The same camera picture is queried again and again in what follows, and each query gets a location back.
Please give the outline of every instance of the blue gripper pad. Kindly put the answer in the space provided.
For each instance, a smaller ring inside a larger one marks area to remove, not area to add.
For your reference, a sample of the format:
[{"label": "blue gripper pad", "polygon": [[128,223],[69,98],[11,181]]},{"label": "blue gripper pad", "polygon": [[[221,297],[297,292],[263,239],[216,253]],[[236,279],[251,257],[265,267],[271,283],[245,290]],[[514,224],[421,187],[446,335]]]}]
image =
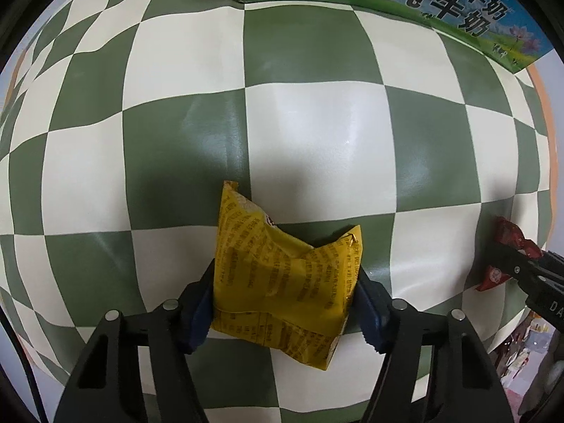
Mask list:
[{"label": "blue gripper pad", "polygon": [[190,329],[190,337],[188,345],[192,351],[196,351],[197,347],[204,343],[208,336],[208,331],[213,320],[213,291],[212,287],[208,287],[200,303],[194,310],[192,318],[192,329]]},{"label": "blue gripper pad", "polygon": [[355,311],[366,343],[372,345],[379,353],[387,353],[390,346],[390,304],[391,297],[384,286],[370,281],[365,271],[360,268],[351,309]]}]

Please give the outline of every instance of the yellow snack bag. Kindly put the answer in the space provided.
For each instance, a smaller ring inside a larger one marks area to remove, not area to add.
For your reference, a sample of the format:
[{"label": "yellow snack bag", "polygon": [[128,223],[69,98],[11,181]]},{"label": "yellow snack bag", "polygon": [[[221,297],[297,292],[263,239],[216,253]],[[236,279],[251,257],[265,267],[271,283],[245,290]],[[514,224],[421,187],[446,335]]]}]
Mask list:
[{"label": "yellow snack bag", "polygon": [[236,189],[223,184],[212,327],[326,370],[358,277],[360,226],[313,248],[278,229]]}]

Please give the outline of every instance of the screw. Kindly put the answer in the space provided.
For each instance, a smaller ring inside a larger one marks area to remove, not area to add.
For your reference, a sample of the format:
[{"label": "screw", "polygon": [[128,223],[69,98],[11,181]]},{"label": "screw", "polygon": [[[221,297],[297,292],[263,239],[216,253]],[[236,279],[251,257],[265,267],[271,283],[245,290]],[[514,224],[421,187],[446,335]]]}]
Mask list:
[{"label": "screw", "polygon": [[459,310],[458,308],[455,308],[452,312],[450,312],[450,314],[455,320],[458,321],[462,321],[464,318],[466,318],[464,312],[462,310]]},{"label": "screw", "polygon": [[165,310],[174,310],[178,307],[178,301],[176,299],[167,299],[163,302],[163,308]]},{"label": "screw", "polygon": [[110,310],[104,315],[106,321],[114,321],[119,317],[119,312],[117,310]]},{"label": "screw", "polygon": [[407,302],[403,299],[394,299],[391,301],[391,306],[396,310],[405,310],[407,308]]}]

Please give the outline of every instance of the white square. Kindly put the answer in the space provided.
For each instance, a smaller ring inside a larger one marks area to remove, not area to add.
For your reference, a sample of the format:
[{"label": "white square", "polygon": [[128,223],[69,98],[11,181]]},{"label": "white square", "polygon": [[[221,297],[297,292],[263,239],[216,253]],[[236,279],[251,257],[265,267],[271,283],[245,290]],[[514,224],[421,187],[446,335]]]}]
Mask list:
[{"label": "white square", "polygon": [[548,137],[537,134],[537,148],[539,150],[540,182],[539,190],[547,190],[551,184],[551,153],[548,146]]},{"label": "white square", "polygon": [[79,326],[76,326],[75,329],[80,334],[80,337],[82,337],[82,340],[84,340],[85,343],[88,343],[88,341],[90,340],[90,336],[92,336],[92,333],[94,332],[94,330],[96,328],[95,327],[84,327],[84,326],[79,327]]},{"label": "white square", "polygon": [[215,226],[132,231],[137,282],[145,307],[176,299],[198,281],[215,254]]},{"label": "white square", "polygon": [[396,213],[392,296],[426,310],[464,290],[474,260],[480,203]]},{"label": "white square", "polygon": [[153,368],[151,367],[151,351],[149,347],[137,347],[139,356],[139,375],[141,376],[141,389],[146,394],[157,394],[154,389]]},{"label": "white square", "polygon": [[45,237],[14,235],[16,262],[33,309],[49,323],[74,326],[53,276]]},{"label": "white square", "polygon": [[13,234],[12,207],[10,203],[10,155],[0,161],[0,235]]},{"label": "white square", "polygon": [[535,84],[532,83],[531,76],[529,76],[526,68],[523,68],[520,72],[515,73],[515,76],[519,78],[523,82],[523,84],[526,84],[530,87],[535,87]]},{"label": "white square", "polygon": [[497,332],[505,306],[505,283],[487,291],[476,291],[477,286],[462,293],[462,311],[472,323],[480,340]]},{"label": "white square", "polygon": [[429,388],[429,374],[421,377],[421,379],[416,380],[415,386],[413,387],[411,402],[417,401],[427,396],[427,388]]},{"label": "white square", "polygon": [[511,116],[466,105],[482,202],[515,194],[519,153]]},{"label": "white square", "polygon": [[29,87],[33,84],[33,81],[35,81],[35,78],[37,77],[37,75],[43,68],[45,61],[47,60],[47,56],[51,52],[53,43],[54,41],[51,41],[49,44],[47,44],[47,46],[43,48],[41,53],[29,67],[29,70],[25,74],[24,80],[22,81],[22,85],[20,86],[20,90],[18,90],[18,97],[22,95],[27,89],[29,89]]},{"label": "white square", "polygon": [[347,407],[370,399],[384,355],[364,340],[362,332],[343,335],[327,370],[298,363],[280,350],[270,350],[278,404],[295,412]]},{"label": "white square", "polygon": [[105,9],[84,33],[75,52],[100,49],[114,36],[141,22],[151,0],[123,0]]},{"label": "white square", "polygon": [[43,356],[48,357],[56,365],[60,366],[59,361],[55,356],[55,352],[53,352],[53,349],[49,344],[49,340],[47,340],[47,337],[41,328],[41,324],[39,324],[39,321],[37,320],[35,312],[30,308],[27,308],[25,305],[20,304],[16,301],[16,299],[13,300],[13,304],[16,306],[16,311],[18,312],[22,321],[22,326],[24,327],[24,331],[27,334],[32,347]]},{"label": "white square", "polygon": [[16,75],[16,84],[19,84],[20,80],[29,70],[29,67],[32,66],[33,50],[35,49],[38,38],[39,36],[36,36],[36,38],[33,40],[33,43],[25,51],[24,59],[22,60],[22,63],[20,64],[20,67],[18,69],[18,74]]},{"label": "white square", "polygon": [[18,338],[19,338],[20,342],[22,343],[22,346],[24,347],[26,352],[32,358],[33,363],[37,367],[39,367],[39,369],[41,369],[42,372],[46,373],[49,377],[51,377],[53,380],[55,380],[58,383],[59,381],[55,378],[55,376],[51,373],[51,371],[47,368],[47,366],[45,366],[45,363],[43,362],[41,357],[38,355],[35,348],[33,348],[29,343],[27,343],[27,341],[24,338],[19,337],[19,336],[18,336]]},{"label": "white square", "polygon": [[536,192],[517,194],[513,198],[511,222],[517,224],[525,238],[537,242],[539,234],[539,202]]},{"label": "white square", "polygon": [[46,234],[128,231],[121,112],[49,132],[41,209]]},{"label": "white square", "polygon": [[2,252],[2,247],[0,246],[0,288],[10,293],[10,287],[8,286],[8,279],[6,277],[6,267],[4,266],[4,254]]},{"label": "white square", "polygon": [[457,43],[463,44],[463,45],[466,46],[467,48],[472,49],[472,50],[474,50],[474,51],[480,53],[481,55],[484,55],[481,50],[476,49],[476,48],[475,48],[474,46],[472,46],[471,44],[468,44],[467,42],[465,42],[465,41],[463,41],[463,40],[461,40],[461,39],[459,39],[459,38],[456,38],[456,36],[450,35],[450,33],[446,33],[446,32],[444,32],[444,31],[441,31],[441,30],[439,30],[439,29],[436,29],[435,27],[433,27],[433,31],[435,31],[435,32],[437,32],[437,33],[440,33],[442,36],[446,36],[447,38],[450,38],[450,39],[456,41]]},{"label": "white square", "polygon": [[355,14],[372,42],[385,85],[464,103],[455,69],[437,33],[369,12]]},{"label": "white square", "polygon": [[108,0],[73,0],[62,31],[93,14],[102,12],[107,4]]},{"label": "white square", "polygon": [[159,98],[245,87],[244,11],[225,6],[144,20],[123,82],[123,109]]},{"label": "white square", "polygon": [[535,128],[531,110],[529,109],[527,100],[523,94],[523,89],[521,89],[521,85],[519,84],[517,78],[496,61],[489,59],[488,57],[487,60],[501,82],[501,86],[503,87],[507,100],[509,101],[509,107],[511,108],[511,114],[513,117],[522,123]]},{"label": "white square", "polygon": [[321,6],[322,8],[342,9],[352,11],[353,7],[347,4],[330,3],[328,1],[305,1],[305,0],[286,0],[286,1],[258,1],[255,3],[245,3],[245,11],[253,9],[273,8],[275,6]]},{"label": "white square", "polygon": [[494,340],[492,340],[492,343],[490,344],[490,346],[488,347],[488,353],[492,352],[493,350],[495,350],[499,344],[501,342],[503,342],[505,339],[507,339],[509,337],[509,335],[515,330],[515,328],[519,325],[519,322],[521,321],[521,317],[523,316],[523,314],[525,313],[525,310],[527,310],[527,307],[525,307],[523,310],[521,310],[519,313],[517,313],[517,315],[515,315],[510,322],[508,322],[505,326],[502,326],[500,328],[499,331],[497,331]]},{"label": "white square", "polygon": [[53,109],[71,58],[72,56],[68,56],[60,60],[30,84],[13,127],[10,151],[24,141],[49,131]]},{"label": "white square", "polygon": [[205,409],[210,423],[281,423],[279,407],[222,407]]},{"label": "white square", "polygon": [[275,222],[396,210],[396,159],[384,86],[276,83],[245,92],[253,201]]}]

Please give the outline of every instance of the red snack package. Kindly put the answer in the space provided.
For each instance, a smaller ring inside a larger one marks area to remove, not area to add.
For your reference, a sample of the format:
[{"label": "red snack package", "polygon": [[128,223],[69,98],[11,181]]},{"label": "red snack package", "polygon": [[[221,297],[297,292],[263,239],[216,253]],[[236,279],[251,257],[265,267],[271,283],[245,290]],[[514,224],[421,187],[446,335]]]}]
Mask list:
[{"label": "red snack package", "polygon": [[[542,251],[537,244],[525,238],[519,226],[506,220],[504,217],[499,216],[496,219],[496,231],[493,239],[496,242],[509,245],[519,250],[531,259],[538,259],[542,256]],[[479,287],[476,288],[476,291],[485,291],[495,288],[505,283],[510,278],[510,275],[504,274],[498,268],[488,265],[484,279]]]}]

